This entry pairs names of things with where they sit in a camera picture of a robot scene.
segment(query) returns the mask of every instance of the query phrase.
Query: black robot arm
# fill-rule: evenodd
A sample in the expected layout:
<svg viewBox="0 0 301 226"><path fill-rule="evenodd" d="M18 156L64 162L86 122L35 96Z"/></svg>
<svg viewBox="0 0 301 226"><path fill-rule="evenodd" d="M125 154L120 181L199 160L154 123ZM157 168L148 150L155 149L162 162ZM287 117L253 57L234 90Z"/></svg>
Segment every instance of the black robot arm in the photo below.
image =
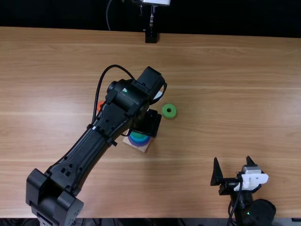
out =
<svg viewBox="0 0 301 226"><path fill-rule="evenodd" d="M166 83L148 67L138 80L114 81L101 111L87 130L45 174L34 169L26 181L26 203L41 224L70 226L83 207L76 198L92 168L115 139L127 129L155 137L161 115L148 110Z"/></svg>

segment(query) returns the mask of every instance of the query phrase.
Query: black background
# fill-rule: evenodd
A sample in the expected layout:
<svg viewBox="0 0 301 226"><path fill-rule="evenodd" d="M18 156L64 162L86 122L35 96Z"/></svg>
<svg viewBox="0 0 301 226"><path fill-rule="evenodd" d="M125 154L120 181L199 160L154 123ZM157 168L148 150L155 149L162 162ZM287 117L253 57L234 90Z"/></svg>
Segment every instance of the black background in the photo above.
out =
<svg viewBox="0 0 301 226"><path fill-rule="evenodd" d="M108 0L1 0L0 25L107 30ZM114 31L141 32L150 7L139 16L131 0L113 0ZM159 32L301 37L301 0L171 0L156 11Z"/></svg>

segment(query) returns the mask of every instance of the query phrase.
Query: red object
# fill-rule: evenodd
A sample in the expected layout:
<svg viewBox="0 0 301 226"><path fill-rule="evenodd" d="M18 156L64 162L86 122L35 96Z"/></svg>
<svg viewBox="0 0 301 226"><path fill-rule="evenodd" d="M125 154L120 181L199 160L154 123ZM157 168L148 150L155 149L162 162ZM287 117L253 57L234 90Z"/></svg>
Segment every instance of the red object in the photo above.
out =
<svg viewBox="0 0 301 226"><path fill-rule="evenodd" d="M104 104L104 101L98 102L97 104L97 110L100 111L100 109L102 108L102 105Z"/></svg>

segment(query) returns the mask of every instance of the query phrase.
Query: wooden block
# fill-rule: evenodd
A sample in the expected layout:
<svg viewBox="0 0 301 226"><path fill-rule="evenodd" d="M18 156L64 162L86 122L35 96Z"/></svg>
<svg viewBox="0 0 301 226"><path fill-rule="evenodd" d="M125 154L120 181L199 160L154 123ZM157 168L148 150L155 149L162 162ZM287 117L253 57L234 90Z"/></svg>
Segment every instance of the wooden block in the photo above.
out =
<svg viewBox="0 0 301 226"><path fill-rule="evenodd" d="M137 150L139 150L139 151L145 153L147 147L150 145L151 140L152 140L152 138L150 139L150 141L149 141L146 145L141 146L141 147L138 147L138 146L133 145L133 144L128 140L128 137L124 137L123 142L126 143L126 144L128 144L128 145L130 145L131 147L133 147L133 148L135 148L135 149L137 149Z"/></svg>

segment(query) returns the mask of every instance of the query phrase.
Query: green ring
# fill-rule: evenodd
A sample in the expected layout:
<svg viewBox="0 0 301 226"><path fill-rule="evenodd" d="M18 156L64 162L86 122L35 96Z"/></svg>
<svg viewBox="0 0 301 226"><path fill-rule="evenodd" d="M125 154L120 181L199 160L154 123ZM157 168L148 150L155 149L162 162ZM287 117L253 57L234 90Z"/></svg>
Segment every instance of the green ring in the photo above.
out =
<svg viewBox="0 0 301 226"><path fill-rule="evenodd" d="M162 107L162 115L164 118L173 119L177 115L177 109L172 104L166 104Z"/></svg>
<svg viewBox="0 0 301 226"><path fill-rule="evenodd" d="M141 134L141 133L136 133L136 132L131 132L131 135L133 136L133 137L135 137L135 138L145 138L145 137L147 137L146 135L144 135L144 134Z"/></svg>

